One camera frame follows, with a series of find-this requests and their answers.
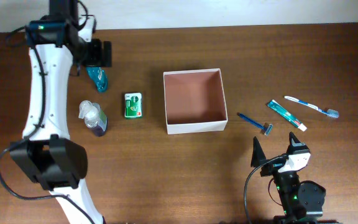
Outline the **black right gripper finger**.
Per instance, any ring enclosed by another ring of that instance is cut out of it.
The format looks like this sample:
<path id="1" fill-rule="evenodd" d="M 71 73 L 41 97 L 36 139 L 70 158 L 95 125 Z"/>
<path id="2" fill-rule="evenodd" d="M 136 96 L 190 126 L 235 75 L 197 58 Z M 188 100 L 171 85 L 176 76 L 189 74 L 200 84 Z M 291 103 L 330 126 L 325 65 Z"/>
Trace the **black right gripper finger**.
<path id="1" fill-rule="evenodd" d="M 307 145 L 301 142 L 293 132 L 289 133 L 289 143 L 286 151 L 287 154 L 307 153 Z"/>
<path id="2" fill-rule="evenodd" d="M 264 164 L 266 161 L 267 159 L 263 152 L 263 149 L 259 143 L 259 140 L 255 136 L 253 138 L 253 150 L 252 150 L 252 159 L 251 159 L 250 166 L 256 168 Z"/>

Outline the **blue mouthwash bottle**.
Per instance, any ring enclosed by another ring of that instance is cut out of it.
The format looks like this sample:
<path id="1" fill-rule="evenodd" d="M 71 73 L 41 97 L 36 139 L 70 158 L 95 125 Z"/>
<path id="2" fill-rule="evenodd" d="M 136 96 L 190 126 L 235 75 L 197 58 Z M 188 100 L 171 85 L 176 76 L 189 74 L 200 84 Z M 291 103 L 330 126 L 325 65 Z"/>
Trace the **blue mouthwash bottle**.
<path id="1" fill-rule="evenodd" d="M 108 89 L 108 78 L 101 67 L 86 67 L 86 71 L 99 92 L 105 92 Z"/>

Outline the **clear purple soap bottle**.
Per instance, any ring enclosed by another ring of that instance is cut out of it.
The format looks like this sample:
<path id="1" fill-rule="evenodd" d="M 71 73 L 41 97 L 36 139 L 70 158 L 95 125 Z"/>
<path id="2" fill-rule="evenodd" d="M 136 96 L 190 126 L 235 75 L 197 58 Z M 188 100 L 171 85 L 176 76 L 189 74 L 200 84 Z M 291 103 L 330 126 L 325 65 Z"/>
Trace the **clear purple soap bottle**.
<path id="1" fill-rule="evenodd" d="M 108 117 L 98 103 L 84 100 L 79 105 L 80 119 L 85 121 L 85 125 L 97 137 L 104 136 L 108 128 Z"/>

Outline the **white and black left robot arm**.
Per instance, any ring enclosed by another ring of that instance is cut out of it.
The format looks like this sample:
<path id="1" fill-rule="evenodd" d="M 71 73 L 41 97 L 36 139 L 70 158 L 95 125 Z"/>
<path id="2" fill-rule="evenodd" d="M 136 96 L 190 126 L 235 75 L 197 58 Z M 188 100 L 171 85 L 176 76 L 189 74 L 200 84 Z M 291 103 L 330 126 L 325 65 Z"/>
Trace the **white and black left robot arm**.
<path id="1" fill-rule="evenodd" d="M 49 12 L 23 27 L 32 69 L 22 139 L 7 148 L 31 182 L 58 201 L 70 223 L 104 223 L 85 177 L 86 150 L 70 139 L 67 89 L 72 66 L 110 67 L 111 43 L 95 39 L 96 18 L 81 1 L 50 1 Z"/>

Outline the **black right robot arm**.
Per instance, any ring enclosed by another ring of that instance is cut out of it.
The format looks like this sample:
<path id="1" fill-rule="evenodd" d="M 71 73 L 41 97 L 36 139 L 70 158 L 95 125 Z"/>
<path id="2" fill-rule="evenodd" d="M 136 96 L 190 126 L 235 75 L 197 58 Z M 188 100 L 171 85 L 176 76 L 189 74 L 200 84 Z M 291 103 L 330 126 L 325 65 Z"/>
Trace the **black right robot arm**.
<path id="1" fill-rule="evenodd" d="M 293 132 L 289 133 L 287 151 L 267 159 L 257 138 L 253 138 L 250 166 L 262 177 L 273 178 L 284 214 L 275 216 L 274 223 L 317 223 L 323 216 L 326 189 L 316 182 L 300 181 L 298 171 L 308 165 L 309 147 Z"/>

